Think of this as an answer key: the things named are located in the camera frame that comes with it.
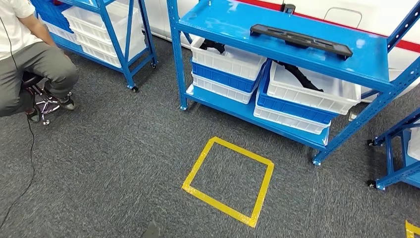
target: blue plastic bin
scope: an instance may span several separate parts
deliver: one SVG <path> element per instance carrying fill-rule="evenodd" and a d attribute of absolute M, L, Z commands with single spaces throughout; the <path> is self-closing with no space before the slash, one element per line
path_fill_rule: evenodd
<path fill-rule="evenodd" d="M 272 109 L 278 112 L 291 114 L 297 117 L 313 120 L 323 124 L 329 124 L 331 120 L 338 116 L 336 113 L 308 107 L 305 105 L 281 100 L 267 95 L 268 84 L 270 83 L 271 60 L 265 63 L 264 75 L 260 81 L 260 95 L 258 97 L 258 106 Z"/>
<path fill-rule="evenodd" d="M 192 58 L 191 65 L 193 67 L 193 74 L 241 90 L 243 92 L 252 92 L 256 84 L 256 80 L 248 80 L 230 73 L 201 65 L 199 63 L 194 63 Z"/>
<path fill-rule="evenodd" d="M 53 0 L 31 0 L 31 3 L 43 21 L 70 33 L 74 33 L 70 29 L 67 19 L 61 14 L 64 10 L 71 8 L 71 5 L 62 3 L 61 5 L 56 6 L 54 5 Z"/>

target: yellow tape square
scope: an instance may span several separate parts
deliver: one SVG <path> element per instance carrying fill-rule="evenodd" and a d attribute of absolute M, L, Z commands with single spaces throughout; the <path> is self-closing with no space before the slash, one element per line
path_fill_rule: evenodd
<path fill-rule="evenodd" d="M 258 193 L 257 201 L 255 202 L 254 209 L 252 211 L 251 217 L 245 216 L 244 214 L 236 211 L 235 209 L 232 209 L 225 204 L 211 198 L 210 196 L 198 191 L 197 189 L 190 186 L 191 182 L 193 181 L 195 175 L 198 172 L 198 169 L 200 168 L 201 164 L 203 163 L 204 159 L 206 158 L 207 154 L 209 153 L 211 147 L 214 145 L 214 143 L 217 143 L 219 145 L 222 145 L 228 149 L 231 149 L 233 151 L 236 151 L 242 155 L 245 155 L 251 159 L 254 159 L 260 163 L 263 163 L 267 165 L 267 170 L 264 175 L 263 182 L 261 183 L 260 192 Z M 195 162 L 193 168 L 191 169 L 191 172 L 188 174 L 187 178 L 185 179 L 184 183 L 182 184 L 182 189 L 184 189 L 187 193 L 193 195 L 194 197 L 202 200 L 203 202 L 209 204 L 210 206 L 213 206 L 217 208 L 218 210 L 226 213 L 227 215 L 235 218 L 238 221 L 241 221 L 245 224 L 247 224 L 250 227 L 255 228 L 257 225 L 258 217 L 260 216 L 261 208 L 263 207 L 263 202 L 265 198 L 265 194 L 267 193 L 268 184 L 270 183 L 271 175 L 273 173 L 274 169 L 274 163 L 271 160 L 268 160 L 262 156 L 259 156 L 255 153 L 252 153 L 251 151 L 248 151 L 246 149 L 243 149 L 239 146 L 236 146 L 232 143 L 229 143 L 225 140 L 222 140 L 218 137 L 213 137 L 210 139 L 206 146 L 204 147 L 203 151 L 201 152 L 199 158 Z"/>
<path fill-rule="evenodd" d="M 406 234 L 407 234 L 407 238 L 414 238 L 414 235 L 420 236 L 420 228 L 416 227 L 413 224 L 410 224 L 406 220 Z"/>

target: gray pants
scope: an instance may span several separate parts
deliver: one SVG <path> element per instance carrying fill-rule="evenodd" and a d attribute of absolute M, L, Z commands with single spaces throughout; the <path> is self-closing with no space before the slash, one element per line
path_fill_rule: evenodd
<path fill-rule="evenodd" d="M 48 79 L 45 88 L 55 97 L 64 99 L 78 80 L 76 66 L 63 52 L 44 42 L 34 43 L 0 60 L 0 117 L 30 110 L 31 95 L 20 88 L 23 71 L 35 73 Z"/>

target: chair base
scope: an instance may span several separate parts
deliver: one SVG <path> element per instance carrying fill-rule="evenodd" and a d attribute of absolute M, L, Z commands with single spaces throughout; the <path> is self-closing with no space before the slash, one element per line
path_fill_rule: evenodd
<path fill-rule="evenodd" d="M 34 85 L 29 88 L 35 95 L 41 97 L 41 101 L 36 102 L 36 105 L 41 110 L 41 121 L 44 125 L 50 124 L 50 120 L 45 118 L 45 115 L 52 113 L 60 108 L 60 104 L 57 98 L 52 97 L 45 93 L 45 91 L 38 87 L 38 85 Z"/>

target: carpet floor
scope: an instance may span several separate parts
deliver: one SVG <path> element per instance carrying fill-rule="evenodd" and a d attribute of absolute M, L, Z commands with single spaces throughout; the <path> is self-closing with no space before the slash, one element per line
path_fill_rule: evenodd
<path fill-rule="evenodd" d="M 420 88 L 395 100 L 332 153 L 314 150 L 212 108 L 179 110 L 171 43 L 154 38 L 159 64 L 134 77 L 69 54 L 80 71 L 78 109 L 33 124 L 35 179 L 12 208 L 1 238 L 140 237 L 150 221 L 164 238 L 402 238 L 420 226 L 420 189 L 366 186 L 386 174 L 385 150 L 365 140 L 417 108 Z M 191 53 L 184 49 L 191 81 Z M 352 108 L 360 112 L 366 104 Z M 331 134 L 348 123 L 335 119 Z M 24 115 L 0 118 L 0 220 L 31 178 L 32 137 Z M 181 186 L 205 144 L 217 136 L 274 162 L 256 228 L 193 197 Z M 398 141 L 394 155 L 401 157 Z M 191 186 L 250 216 L 266 166 L 215 145 Z"/>

